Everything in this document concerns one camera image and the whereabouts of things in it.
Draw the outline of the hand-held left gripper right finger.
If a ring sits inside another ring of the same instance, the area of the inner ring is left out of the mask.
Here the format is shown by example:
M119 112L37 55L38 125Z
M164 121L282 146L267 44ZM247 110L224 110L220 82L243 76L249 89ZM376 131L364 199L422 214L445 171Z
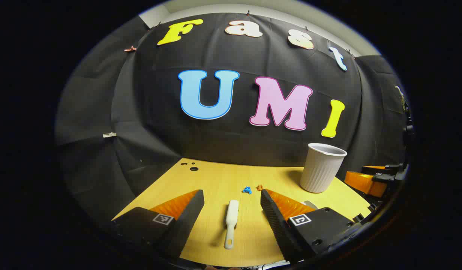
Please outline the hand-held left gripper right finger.
M356 222L330 207L315 210L270 189L260 205L284 259L297 263L329 252L357 230Z

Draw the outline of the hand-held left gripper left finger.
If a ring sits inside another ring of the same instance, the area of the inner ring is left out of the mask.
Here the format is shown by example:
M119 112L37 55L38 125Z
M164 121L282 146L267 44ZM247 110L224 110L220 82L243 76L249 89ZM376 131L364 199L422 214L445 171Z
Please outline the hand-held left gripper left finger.
M204 192L198 189L151 209L134 207L112 224L125 243L165 259L177 259L204 205Z

